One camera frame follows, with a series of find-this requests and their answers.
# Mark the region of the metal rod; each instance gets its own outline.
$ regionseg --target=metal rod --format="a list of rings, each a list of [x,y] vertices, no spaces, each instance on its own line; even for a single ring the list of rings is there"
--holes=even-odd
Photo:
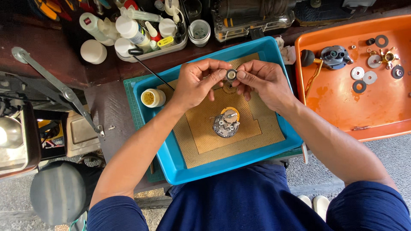
[[[153,75],[155,75],[159,80],[161,80],[165,85],[167,85],[167,87],[169,87],[172,91],[174,91],[174,88],[172,88],[170,86],[170,84],[168,84],[165,80],[163,80],[160,76],[158,76],[156,73],[154,73],[154,71],[152,71],[150,68],[148,68],[144,63],[142,63],[136,56],[133,55],[133,57],[139,62],[141,63],[141,65],[143,65],[143,67],[145,67],[147,70],[149,70]]]

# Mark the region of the white shoe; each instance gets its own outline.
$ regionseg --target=white shoe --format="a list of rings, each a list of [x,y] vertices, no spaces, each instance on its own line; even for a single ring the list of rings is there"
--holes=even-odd
[[[316,196],[312,200],[314,211],[326,221],[327,209],[330,201],[325,196]]]
[[[311,200],[306,195],[299,195],[298,198],[300,198],[304,203],[306,203],[310,208],[312,208]]]

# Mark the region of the yellow grease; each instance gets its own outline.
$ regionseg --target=yellow grease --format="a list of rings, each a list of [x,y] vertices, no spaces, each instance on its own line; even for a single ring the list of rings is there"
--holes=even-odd
[[[151,92],[146,92],[146,93],[144,93],[143,100],[144,100],[143,103],[144,103],[145,105],[152,105],[152,104],[154,103],[154,95],[153,95],[153,93],[151,93]]]

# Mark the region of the small cup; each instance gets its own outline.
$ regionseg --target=small cup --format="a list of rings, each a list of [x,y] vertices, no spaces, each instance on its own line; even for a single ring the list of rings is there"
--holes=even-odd
[[[162,90],[147,89],[141,94],[141,102],[147,107],[160,107],[166,102],[166,94]]]
[[[198,47],[205,46],[211,34],[210,25],[201,19],[193,21],[188,27],[188,31],[190,41]]]

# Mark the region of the metal arm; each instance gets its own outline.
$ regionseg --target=metal arm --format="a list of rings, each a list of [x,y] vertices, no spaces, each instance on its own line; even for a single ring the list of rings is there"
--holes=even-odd
[[[28,63],[36,71],[38,71],[44,78],[46,78],[51,84],[53,84],[61,93],[67,101],[73,103],[82,116],[87,120],[90,126],[94,129],[100,137],[104,137],[104,130],[102,125],[96,126],[91,119],[91,115],[84,109],[79,98],[76,96],[74,91],[64,85],[60,80],[58,80],[54,75],[48,72],[44,67],[42,67],[38,62],[30,57],[30,54],[21,47],[14,47],[12,49],[13,56],[22,63]]]

